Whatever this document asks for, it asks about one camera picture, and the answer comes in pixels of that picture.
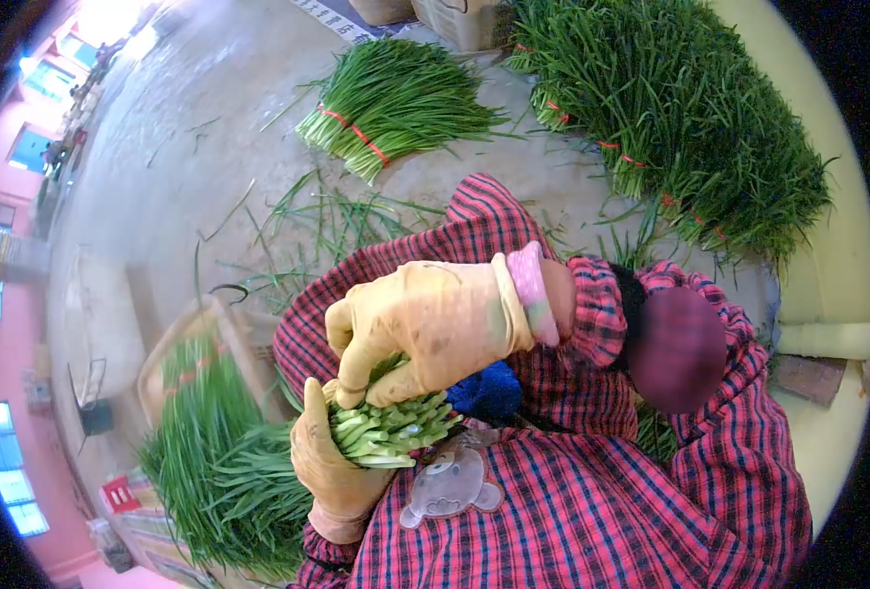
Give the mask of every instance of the green onion stalk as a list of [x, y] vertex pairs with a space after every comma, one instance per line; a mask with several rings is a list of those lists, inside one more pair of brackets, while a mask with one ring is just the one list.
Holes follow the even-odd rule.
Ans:
[[490, 127], [509, 119], [477, 104], [480, 84], [473, 67], [438, 44], [392, 38], [358, 43], [318, 82], [320, 105], [295, 131], [371, 184], [407, 154], [500, 135]]
[[[396, 354], [372, 371], [375, 382], [407, 361]], [[293, 421], [264, 419], [234, 358], [219, 354], [214, 333], [178, 343], [161, 363], [164, 402], [159, 427], [137, 451], [153, 482], [184, 560], [217, 564], [267, 582], [292, 579], [303, 561], [302, 529], [311, 493], [290, 462]], [[415, 465], [409, 453], [448, 435], [446, 394], [373, 407], [328, 411], [341, 453], [370, 468]]]
[[555, 89], [568, 130], [602, 147], [616, 191], [659, 202], [683, 241], [781, 263], [830, 206], [831, 159], [703, 2], [514, 4], [514, 39], [531, 51], [515, 50], [511, 67]]
[[559, 94], [554, 85], [540, 82], [530, 93], [530, 104], [536, 113], [536, 121], [550, 131], [567, 129], [572, 120], [567, 112], [559, 107]]

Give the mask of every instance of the concrete floor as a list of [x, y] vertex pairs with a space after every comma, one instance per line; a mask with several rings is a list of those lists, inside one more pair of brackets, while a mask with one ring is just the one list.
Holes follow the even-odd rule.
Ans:
[[[368, 189], [358, 178], [340, 178], [341, 162], [315, 159], [293, 134], [294, 126], [314, 107], [315, 94], [260, 132], [301, 94], [295, 85], [331, 71], [333, 53], [344, 50], [343, 41], [290, 2], [196, 0], [193, 4], [201, 10], [183, 28], [161, 40], [140, 61], [125, 60], [122, 55], [107, 77], [97, 122], [52, 228], [48, 338], [54, 396], [63, 417], [71, 415], [74, 403], [65, 374], [66, 350], [73, 342], [65, 331], [63, 311], [77, 244], [88, 244], [93, 253], [128, 265], [139, 326], [149, 351], [193, 299], [196, 232], [208, 235], [215, 229], [253, 179], [255, 186], [246, 204], [258, 222], [266, 217], [265, 203], [275, 203], [315, 161], [331, 185], [350, 198]], [[489, 68], [485, 76], [482, 104], [504, 107], [514, 121], [526, 111], [518, 132], [538, 128], [528, 108], [526, 80], [498, 67]], [[512, 127], [513, 122], [499, 130], [509, 132]], [[607, 241], [610, 235], [607, 226], [593, 223], [600, 219], [608, 186], [602, 179], [587, 176], [601, 173], [600, 160], [564, 150], [565, 142], [545, 133], [526, 136], [527, 140], [499, 137], [492, 143], [452, 145], [458, 158], [438, 151], [399, 159], [380, 174], [373, 189], [396, 199], [444, 206], [466, 174], [486, 171], [518, 199], [535, 202], [528, 208], [536, 218], [541, 218], [543, 209], [554, 222], [565, 215], [566, 240], [572, 248], [599, 253], [596, 236], [601, 234]], [[303, 190], [295, 202], [307, 204], [313, 190], [315, 185]], [[617, 215], [623, 207], [613, 203], [608, 210]], [[634, 235], [636, 227], [632, 218], [618, 224], [618, 233], [623, 235], [628, 229]], [[251, 221], [239, 211], [215, 240], [203, 245], [198, 264], [202, 290], [242, 277], [242, 272], [223, 267], [217, 260], [261, 270], [267, 267], [262, 251], [249, 246], [254, 234]], [[271, 245], [277, 265], [287, 267], [288, 255], [296, 258], [298, 242], [312, 253], [310, 235], [306, 229], [286, 227]], [[675, 257], [681, 260], [684, 254]], [[320, 260], [313, 270], [323, 272], [328, 267], [329, 262]], [[713, 276], [711, 256], [699, 252], [692, 253], [687, 268]], [[753, 321], [758, 324], [764, 319], [765, 280], [758, 268], [742, 266], [736, 277], [727, 271], [725, 277], [716, 279]], [[249, 300], [247, 304], [264, 303]], [[112, 399], [111, 404], [114, 431], [89, 439], [79, 456], [79, 470], [89, 493], [134, 466], [132, 448], [146, 431], [133, 390]], [[862, 405], [865, 412], [866, 402]], [[804, 408], [794, 413], [803, 414]], [[67, 451], [74, 455], [81, 441], [80, 426], [69, 418], [65, 428], [70, 440]], [[838, 442], [851, 457], [860, 430], [860, 426], [853, 427]], [[801, 446], [817, 448], [817, 444], [796, 439], [795, 447]], [[828, 495], [836, 493], [845, 471], [846, 465], [830, 478]], [[807, 483], [809, 494], [820, 486], [815, 480]], [[144, 561], [143, 555], [138, 561]]]

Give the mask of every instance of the yellow wall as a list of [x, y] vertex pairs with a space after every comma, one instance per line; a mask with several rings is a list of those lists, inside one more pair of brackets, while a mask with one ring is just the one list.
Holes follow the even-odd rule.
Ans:
[[747, 52], [768, 73], [828, 166], [835, 208], [808, 232], [782, 273], [779, 322], [870, 322], [870, 204], [864, 176], [844, 120], [807, 50], [767, 0], [714, 0], [712, 8], [736, 25]]

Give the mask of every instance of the pink wall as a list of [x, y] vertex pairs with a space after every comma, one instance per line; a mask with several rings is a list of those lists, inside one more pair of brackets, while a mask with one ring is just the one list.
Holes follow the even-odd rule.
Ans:
[[35, 198], [42, 184], [42, 174], [14, 168], [9, 164], [10, 155], [24, 125], [30, 125], [28, 127], [30, 130], [42, 136], [59, 138], [56, 131], [61, 122], [62, 113], [45, 104], [9, 101], [2, 106], [0, 109], [0, 192], [29, 202]]
[[[17, 211], [17, 223], [26, 224]], [[49, 531], [25, 539], [41, 566], [58, 570], [89, 562], [94, 545], [86, 517], [78, 508], [74, 478], [59, 442], [52, 417], [28, 412], [21, 373], [33, 365], [34, 346], [42, 335], [42, 298], [29, 287], [3, 288], [0, 320], [0, 402], [13, 416], [23, 468]]]
[[[44, 43], [41, 50], [48, 51], [48, 45]], [[87, 71], [73, 61], [53, 54], [45, 58], [75, 74], [79, 83], [87, 76]], [[43, 136], [59, 138], [62, 113], [70, 106], [22, 87], [0, 108], [0, 203], [16, 208], [12, 230], [15, 235], [29, 235], [28, 212], [43, 181], [42, 174], [19, 170], [8, 163], [19, 133], [25, 127]], [[55, 423], [52, 417], [28, 412], [22, 389], [22, 371], [32, 368], [34, 347], [42, 340], [44, 309], [40, 292], [21, 285], [3, 287], [0, 402], [9, 404], [29, 484], [50, 527], [48, 532], [25, 541], [41, 566], [55, 576], [60, 571], [85, 566], [98, 555], [88, 537], [86, 516], [81, 511], [83, 507], [79, 507], [83, 506], [80, 489], [62, 452]]]
[[118, 575], [102, 561], [92, 562], [75, 574], [83, 589], [178, 589], [181, 586], [142, 566]]

